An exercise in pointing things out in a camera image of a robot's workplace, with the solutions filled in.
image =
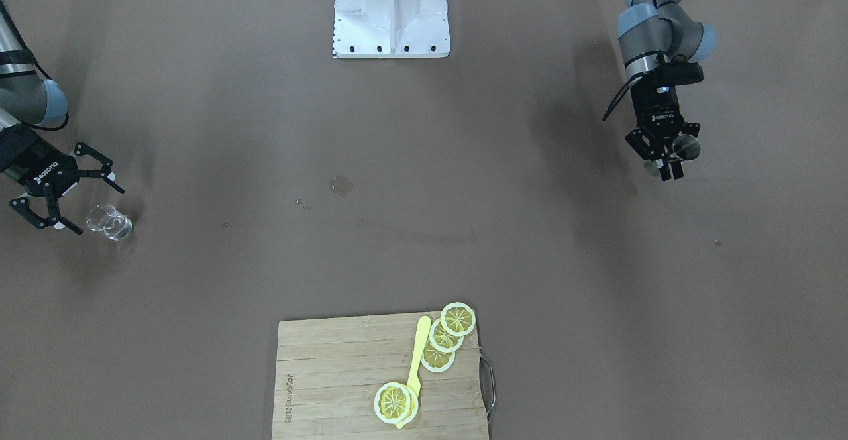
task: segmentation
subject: cutting board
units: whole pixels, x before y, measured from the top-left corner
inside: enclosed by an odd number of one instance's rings
[[[414,421],[398,430],[374,415],[379,387],[409,376],[422,315],[439,318],[435,312],[281,322],[272,439],[489,440],[476,328],[448,370],[419,368]]]

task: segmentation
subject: metal handle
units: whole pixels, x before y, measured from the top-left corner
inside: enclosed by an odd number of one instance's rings
[[[490,381],[490,386],[491,386],[491,389],[492,389],[492,403],[490,404],[490,406],[486,407],[486,421],[491,421],[492,411],[494,410],[494,405],[498,401],[498,387],[496,385],[496,382],[494,382],[494,369],[492,368],[492,363],[490,361],[488,361],[486,354],[484,352],[482,352],[482,347],[479,347],[479,349],[480,349],[480,361],[483,362],[486,365],[486,368],[488,369],[488,380]]]

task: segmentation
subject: glass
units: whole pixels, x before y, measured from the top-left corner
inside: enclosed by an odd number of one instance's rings
[[[127,237],[133,231],[133,222],[108,203],[91,208],[85,217],[85,224],[91,231],[103,233],[104,237],[114,241]]]

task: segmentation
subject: water droplet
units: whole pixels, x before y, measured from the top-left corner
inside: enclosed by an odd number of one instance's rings
[[[339,175],[330,180],[330,189],[336,195],[347,196],[354,189],[354,183],[351,182],[350,178]]]

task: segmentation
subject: white metal bracket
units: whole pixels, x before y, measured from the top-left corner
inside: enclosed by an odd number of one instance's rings
[[[447,0],[336,0],[333,57],[433,58],[451,53]]]

